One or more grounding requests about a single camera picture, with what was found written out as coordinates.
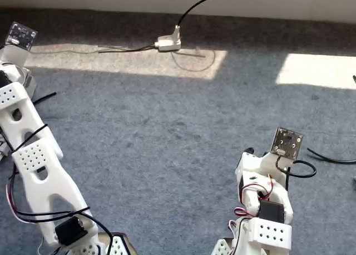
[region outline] white wall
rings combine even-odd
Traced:
[[[198,0],[0,0],[2,7],[182,13]],[[356,0],[212,0],[193,13],[356,23]]]

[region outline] floor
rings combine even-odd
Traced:
[[[93,215],[139,254],[210,254],[231,237],[241,151],[262,155],[283,126],[305,135],[299,158],[318,169],[290,180],[290,254],[355,253],[356,168],[306,148],[356,157],[356,26],[189,16],[178,53],[95,52],[150,44],[178,18],[0,9],[0,38],[12,21],[39,32],[27,61],[35,97],[58,96],[37,109]],[[1,187],[10,172],[7,160]],[[19,181],[15,195],[26,208]],[[12,217],[5,193],[0,204],[0,254],[35,254],[40,234]]]

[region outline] white plastic part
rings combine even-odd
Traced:
[[[86,208],[87,204],[83,199],[77,185],[69,174],[62,168],[51,143],[46,137],[29,144],[12,154],[12,158],[22,177],[27,202],[33,212],[51,212],[51,203],[54,198],[60,197],[67,201],[74,211]],[[37,170],[45,167],[47,177],[41,180]],[[87,241],[88,238],[97,234],[97,226],[90,219],[78,216],[83,222],[88,234],[71,246]],[[37,219],[47,219],[52,216],[39,216]],[[38,224],[44,239],[51,247],[58,246],[55,235],[54,222]]]
[[[249,221],[248,241],[257,243],[261,248],[291,249],[291,226],[260,218]]]
[[[290,250],[290,243],[291,243],[291,226],[286,225],[286,224],[281,224],[281,223],[275,223],[275,222],[270,222],[267,220],[263,220],[260,218],[253,218],[251,220],[243,220],[242,218],[238,219],[237,221],[237,228],[236,228],[236,238],[239,238],[238,241],[238,246],[236,248],[236,251],[232,255],[288,255],[289,250]],[[241,224],[241,230],[240,234],[238,233],[238,230],[240,228],[240,223]],[[282,229],[282,232],[277,233],[277,231],[274,231],[274,228],[277,229]],[[272,238],[272,241],[267,242],[266,239]]]
[[[113,237],[110,255],[128,255],[128,252],[122,242],[121,237]]]
[[[173,34],[159,37],[157,42],[155,42],[155,47],[158,48],[159,51],[179,50],[181,47],[180,27],[175,26]]]
[[[22,116],[19,121],[15,121],[12,117],[12,112],[17,108]],[[26,133],[33,133],[44,125],[25,88],[18,82],[0,88],[0,117],[0,126],[13,148],[18,147],[24,141]],[[61,148],[48,127],[36,136],[47,138],[58,158],[63,157]]]
[[[0,71],[3,71],[11,82],[19,82],[23,84],[25,73],[19,67],[12,63],[1,63]]]
[[[99,248],[96,245],[77,246],[68,252],[68,255],[100,255]]]
[[[87,243],[69,250],[67,255],[106,255],[105,245],[99,241],[96,235]]]
[[[285,174],[280,172],[276,166],[275,162],[278,156],[268,153],[262,158],[258,158],[253,154],[244,152],[241,156],[241,160],[239,165],[235,171],[236,179],[238,184],[240,184],[241,180],[243,185],[247,185],[249,183],[257,183],[267,189],[269,192],[271,189],[270,178],[268,175],[270,174],[273,179],[272,182],[274,184],[273,192],[270,196],[270,200],[276,203],[281,203],[284,206],[284,222],[289,224],[293,219],[293,209],[291,207],[288,193],[285,190]],[[280,166],[292,166],[293,161],[281,158]],[[257,215],[260,202],[258,197],[258,192],[266,193],[263,188],[259,186],[249,186],[244,188],[242,192],[243,197],[243,205],[246,207],[247,212],[252,215]]]
[[[12,43],[7,44],[8,46],[5,46],[2,49],[2,53],[0,54],[0,61],[11,62],[19,67],[23,67],[29,51],[17,46],[12,46]]]
[[[211,252],[211,255],[229,255],[231,248],[224,239],[219,239]]]

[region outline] circuit board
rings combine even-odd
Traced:
[[[302,140],[302,134],[278,127],[273,139],[271,153],[287,159],[296,160]]]
[[[17,22],[13,22],[9,34],[6,37],[6,45],[14,45],[29,51],[36,35],[36,31]]]

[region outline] black cable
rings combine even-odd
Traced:
[[[281,171],[282,173],[285,173],[287,176],[293,176],[293,177],[298,177],[298,178],[310,178],[310,177],[313,177],[314,175],[316,175],[317,173],[317,169],[314,165],[312,165],[311,163],[309,162],[306,162],[306,161],[301,161],[301,160],[296,160],[293,162],[293,164],[297,164],[297,163],[301,163],[301,164],[305,164],[307,166],[309,166],[311,169],[313,169],[313,172],[312,173],[309,173],[309,174],[295,174],[295,173],[291,173],[289,172],[288,170],[284,170],[282,168],[279,168],[278,167],[278,162],[279,160],[281,159],[281,157],[279,156],[278,159],[276,160],[276,168]]]
[[[242,227],[242,223],[244,220],[251,220],[251,218],[242,218],[239,224],[239,233],[238,233],[238,240],[236,241],[236,245],[234,247],[234,249],[229,253],[229,255],[234,255],[236,253],[236,250],[238,248],[238,244],[239,244],[239,239],[240,239],[240,233],[241,233],[241,227]]]
[[[37,104],[39,104],[39,103],[41,103],[41,102],[43,102],[43,101],[45,101],[45,100],[47,100],[49,98],[54,97],[55,95],[57,95],[57,92],[53,92],[51,94],[45,95],[45,96],[33,101],[32,103],[33,103],[33,105],[37,105]]]
[[[34,131],[28,138],[26,138],[17,148],[15,148],[12,153],[17,152],[23,145],[25,145],[32,137],[34,137],[39,131],[43,130],[45,127],[47,127],[48,124],[44,124],[42,127]]]
[[[286,174],[286,177],[285,177],[285,190],[288,191],[288,187],[289,187],[289,174]]]
[[[180,24],[182,23],[183,19],[187,16],[187,14],[194,9],[196,6],[202,4],[203,2],[208,1],[208,0],[200,0],[197,3],[195,3],[193,6],[191,6],[179,19],[177,26],[180,26]]]
[[[135,48],[135,49],[124,49],[120,47],[115,47],[115,46],[98,46],[99,48],[111,48],[114,50],[108,51],[108,50],[103,50],[103,51],[98,51],[98,53],[115,53],[115,52],[138,52],[138,51],[149,51],[150,49],[154,49],[155,45],[154,44],[149,44],[147,46],[144,46],[142,48]]]
[[[312,149],[310,148],[307,148],[307,150],[309,152],[311,152],[312,154],[318,156],[319,158],[323,159],[324,161],[326,162],[332,162],[332,163],[337,163],[337,164],[356,164],[356,159],[332,159],[332,158],[328,158],[324,155],[321,155],[315,151],[313,151]]]
[[[95,219],[94,217],[86,214],[86,213],[79,213],[79,215],[82,215],[84,217],[87,217],[88,219],[92,220],[93,222],[95,222],[98,226],[100,226],[110,237],[110,243],[109,246],[107,248],[107,255],[110,255],[110,251],[111,251],[111,246],[112,246],[112,242],[113,242],[113,236],[112,233],[101,223],[99,222],[97,219]]]
[[[12,152],[15,152],[17,150],[19,150],[26,142],[28,142],[32,137],[34,137],[39,131],[43,130],[45,127],[47,127],[48,125],[45,124],[44,126],[42,126],[41,128],[39,128],[38,130],[36,130],[35,132],[33,132],[29,137],[27,137],[24,142],[22,142],[15,150],[13,150]],[[13,165],[13,171],[12,171],[12,175],[9,178],[9,184],[8,184],[8,188],[9,188],[9,197],[10,197],[10,203],[11,203],[11,207],[12,209],[20,215],[24,215],[24,216],[46,216],[46,215],[56,215],[56,214],[66,214],[63,216],[59,216],[59,217],[55,217],[55,218],[50,218],[50,219],[42,219],[42,220],[35,220],[35,219],[24,219],[21,218],[22,220],[26,221],[26,222],[32,222],[32,223],[40,223],[40,222],[52,222],[52,221],[56,221],[59,219],[63,219],[66,217],[71,217],[75,214],[79,214],[83,211],[86,211],[88,209],[90,209],[90,207],[86,207],[84,209],[80,209],[79,211],[61,211],[61,212],[46,212],[46,213],[27,213],[27,212],[21,212],[16,208],[16,204],[14,202],[14,196],[13,196],[13,187],[14,187],[14,180],[15,180],[15,176],[18,172],[16,171],[16,165]]]

